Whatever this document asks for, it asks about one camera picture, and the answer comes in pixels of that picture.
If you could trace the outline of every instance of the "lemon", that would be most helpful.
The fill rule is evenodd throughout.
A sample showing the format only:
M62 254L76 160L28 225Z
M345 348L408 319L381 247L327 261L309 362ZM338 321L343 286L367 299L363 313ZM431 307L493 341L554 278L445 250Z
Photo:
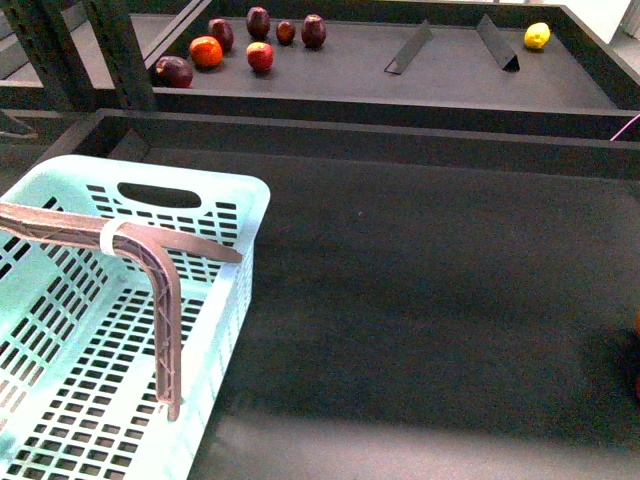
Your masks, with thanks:
M549 25L546 23L534 23L524 34L524 44L532 50L540 50L544 48L549 38L551 38Z

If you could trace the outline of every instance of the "black mat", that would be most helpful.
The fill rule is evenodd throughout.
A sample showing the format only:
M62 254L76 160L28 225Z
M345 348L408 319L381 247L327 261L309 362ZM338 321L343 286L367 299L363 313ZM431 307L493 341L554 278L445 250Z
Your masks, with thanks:
M27 173L48 145L11 145L0 143L0 195L4 194Z
M632 479L640 204L621 186L152 149L272 189L191 479Z
M277 22L271 23L275 30ZM232 26L232 55L213 71L196 74L193 88L216 94L358 98L418 105L615 108L555 36L543 53L534 53L523 46L524 31L503 31L520 62L520 72L512 73L500 69L475 29L432 26L434 38L397 76L384 69L411 38L415 26L327 23L325 45L310 51L300 40L298 23L293 46L279 45L271 32L273 70L269 75L255 75L246 61L251 39L244 20L234 20ZM187 57L186 50L179 54Z

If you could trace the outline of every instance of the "dark red apple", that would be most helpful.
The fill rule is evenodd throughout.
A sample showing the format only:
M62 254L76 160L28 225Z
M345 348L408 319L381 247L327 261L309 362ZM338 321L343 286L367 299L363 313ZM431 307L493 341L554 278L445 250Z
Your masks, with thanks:
M327 38L327 27L320 15L307 15L302 23L302 41L309 48L320 48Z
M247 14L247 30L256 40L264 40L271 28L269 12L262 7L251 7Z
M156 78L165 87L189 88L193 81L193 68L184 58L165 56L156 62Z
M282 45L291 45L293 37L296 36L296 26L289 20L284 20L278 24L276 37Z
M256 72L266 72L273 65L273 48L262 42L253 42L247 47L247 61Z
M233 30L231 24L224 18L214 18L207 25L207 34L220 43L222 51L229 53L233 47Z

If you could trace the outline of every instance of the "light blue basket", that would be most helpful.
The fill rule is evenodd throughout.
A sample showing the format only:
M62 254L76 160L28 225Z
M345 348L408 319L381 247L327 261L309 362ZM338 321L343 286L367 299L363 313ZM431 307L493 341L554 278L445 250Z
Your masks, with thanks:
M122 183L193 192L201 206L148 205ZM0 199L136 219L243 255L220 264L169 252L183 296L183 404L169 422L155 400L146 274L128 259L0 231L0 478L186 478L249 306L269 196L246 176L64 156Z

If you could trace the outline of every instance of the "black tray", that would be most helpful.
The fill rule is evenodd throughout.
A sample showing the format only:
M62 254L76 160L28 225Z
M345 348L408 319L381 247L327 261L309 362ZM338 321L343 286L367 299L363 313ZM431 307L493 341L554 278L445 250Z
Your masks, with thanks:
M106 111L43 159L271 188L252 304L193 480L618 480L640 468L627 146ZM424 166L447 158L610 179Z
M191 90L157 85L158 103L172 112L387 124L518 134L607 139L640 109L640 77L560 6L457 2L275 2L269 41L275 64L255 75L245 49L251 39L246 2L203 1L156 51L188 57L189 42L206 22L229 17L236 45L223 64L197 72ZM316 12L327 20L320 51L305 49L300 22ZM518 55L520 71L503 71L475 31L488 14ZM277 44L277 19L298 22L293 47ZM384 69L428 19L434 35L404 74ZM523 35L545 21L553 37L544 53L527 51ZM629 136L635 129L630 129Z

